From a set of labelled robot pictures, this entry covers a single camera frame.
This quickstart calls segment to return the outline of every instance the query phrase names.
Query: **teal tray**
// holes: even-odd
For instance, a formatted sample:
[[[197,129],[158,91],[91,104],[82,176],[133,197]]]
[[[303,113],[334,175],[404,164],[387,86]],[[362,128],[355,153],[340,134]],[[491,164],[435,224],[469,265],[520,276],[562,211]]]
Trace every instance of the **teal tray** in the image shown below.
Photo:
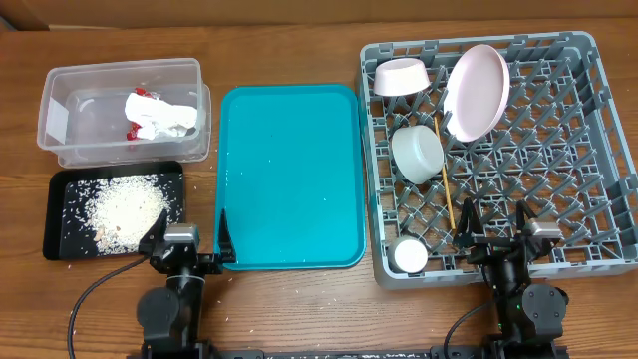
[[[229,92],[221,105],[218,163],[215,218],[219,223],[226,208],[237,253],[228,269],[343,268],[361,260],[363,160],[350,89]]]

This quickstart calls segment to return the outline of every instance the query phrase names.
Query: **crumpled white napkin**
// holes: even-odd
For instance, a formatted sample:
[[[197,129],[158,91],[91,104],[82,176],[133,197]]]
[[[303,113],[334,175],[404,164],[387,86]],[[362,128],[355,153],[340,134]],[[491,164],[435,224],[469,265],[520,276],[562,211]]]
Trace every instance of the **crumpled white napkin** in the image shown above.
[[[129,121],[140,125],[138,138],[153,140],[158,136],[182,137],[197,122],[197,109],[171,105],[135,93],[127,98],[124,112]]]

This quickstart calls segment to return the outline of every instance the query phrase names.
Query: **clear plastic container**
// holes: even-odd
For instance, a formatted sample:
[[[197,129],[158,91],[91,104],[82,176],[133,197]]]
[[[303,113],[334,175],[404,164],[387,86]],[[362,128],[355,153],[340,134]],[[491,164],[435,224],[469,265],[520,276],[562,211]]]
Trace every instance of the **clear plastic container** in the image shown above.
[[[186,136],[127,140],[124,108],[134,88],[160,94],[172,105],[197,108]],[[40,104],[38,146],[65,168],[146,161],[202,161],[210,145],[210,94],[195,59],[144,60],[56,68]]]

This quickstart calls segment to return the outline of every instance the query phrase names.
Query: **gray dish rack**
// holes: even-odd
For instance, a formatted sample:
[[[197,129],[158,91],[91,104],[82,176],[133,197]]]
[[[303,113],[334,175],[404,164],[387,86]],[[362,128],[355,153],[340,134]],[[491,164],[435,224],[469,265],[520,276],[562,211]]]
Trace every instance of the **gray dish rack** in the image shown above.
[[[443,109],[446,82],[464,51],[488,44],[509,66],[507,108],[494,130],[471,143],[456,141]],[[383,98],[373,91],[385,61],[424,61],[432,85],[424,92]],[[388,289],[482,281],[467,252],[451,246],[441,175],[414,185],[397,171],[390,142],[404,126],[434,128],[439,117],[455,220],[466,197],[479,208],[488,236],[512,236],[515,203],[526,199],[543,220],[555,220],[564,240],[534,262],[532,277],[614,275],[638,267],[638,177],[594,39],[584,32],[545,33],[367,45],[358,78],[361,131],[373,224],[373,266]],[[430,254],[417,274],[395,272],[386,250],[399,235],[421,240]]]

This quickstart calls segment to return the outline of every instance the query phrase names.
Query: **yellow stick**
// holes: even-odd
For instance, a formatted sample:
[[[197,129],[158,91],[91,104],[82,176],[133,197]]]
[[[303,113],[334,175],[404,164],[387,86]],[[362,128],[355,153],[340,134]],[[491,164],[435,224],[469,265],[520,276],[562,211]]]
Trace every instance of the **yellow stick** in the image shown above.
[[[441,135],[439,135],[439,120],[437,120],[437,116],[434,115],[435,119],[435,132],[437,133],[437,137],[439,138],[439,142],[441,141]],[[446,188],[446,202],[448,203],[448,213],[450,214],[450,228],[452,230],[456,230],[457,226],[455,225],[455,215],[452,211],[452,200],[450,199],[450,189],[448,188],[448,172],[446,171],[446,165],[448,161],[444,159],[443,168],[441,169],[443,175],[443,187]]]

